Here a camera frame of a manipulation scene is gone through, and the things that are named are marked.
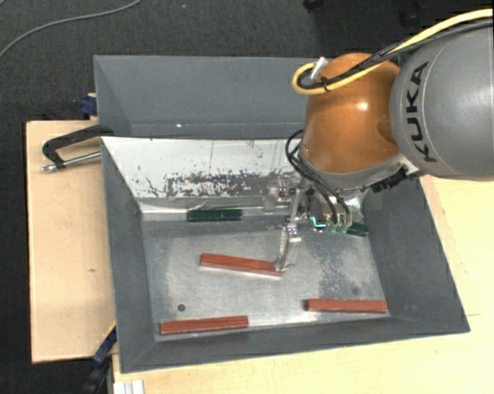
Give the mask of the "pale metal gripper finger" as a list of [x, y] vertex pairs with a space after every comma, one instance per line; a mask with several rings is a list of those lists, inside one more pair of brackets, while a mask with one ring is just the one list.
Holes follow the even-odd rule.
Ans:
[[285, 268], [294, 266], [302, 245], [301, 236], [289, 236], [285, 245]]
[[292, 255], [289, 252], [289, 239], [291, 229], [285, 226], [280, 234], [280, 242], [278, 247], [278, 257], [274, 260], [274, 268], [276, 271], [285, 271], [293, 265]]

